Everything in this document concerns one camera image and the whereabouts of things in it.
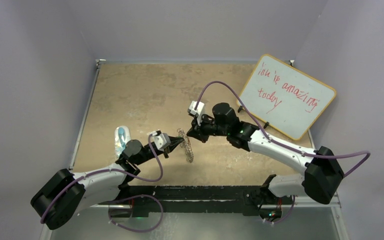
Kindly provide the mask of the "silver disc with keyrings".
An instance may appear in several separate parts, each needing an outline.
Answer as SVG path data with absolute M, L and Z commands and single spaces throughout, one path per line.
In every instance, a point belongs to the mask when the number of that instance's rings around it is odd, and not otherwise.
M 180 147 L 184 149 L 186 155 L 186 161 L 192 163 L 194 161 L 194 153 L 192 150 L 191 142 L 185 131 L 181 128 L 177 129 L 178 136 L 183 138 L 184 141 L 180 144 Z

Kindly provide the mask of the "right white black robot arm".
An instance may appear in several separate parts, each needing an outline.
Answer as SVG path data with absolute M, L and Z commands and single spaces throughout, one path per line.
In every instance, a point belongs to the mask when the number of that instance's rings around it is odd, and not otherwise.
M 226 137 L 235 148 L 270 157 L 296 171 L 292 175 L 270 175 L 260 189 L 262 200 L 274 203 L 285 196 L 307 196 L 327 205 L 334 197 L 344 172 L 333 152 L 318 150 L 320 157 L 305 156 L 308 150 L 278 137 L 264 135 L 257 125 L 241 121 L 228 103 L 213 106 L 212 116 L 205 114 L 202 102 L 192 101 L 187 110 L 193 117 L 186 135 L 205 143 L 210 136 Z

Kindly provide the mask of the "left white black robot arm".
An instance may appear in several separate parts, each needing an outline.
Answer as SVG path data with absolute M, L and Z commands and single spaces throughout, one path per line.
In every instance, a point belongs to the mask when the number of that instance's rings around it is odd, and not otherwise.
M 55 230 L 67 223 L 82 210 L 107 201 L 118 205 L 126 203 L 129 191 L 123 187 L 139 179 L 138 165 L 160 155 L 165 158 L 185 142 L 182 137 L 169 136 L 157 130 L 148 136 L 143 145 L 137 139 L 121 145 L 118 159 L 92 171 L 71 172 L 67 168 L 57 171 L 32 197 L 30 204 L 40 216 L 40 223 Z

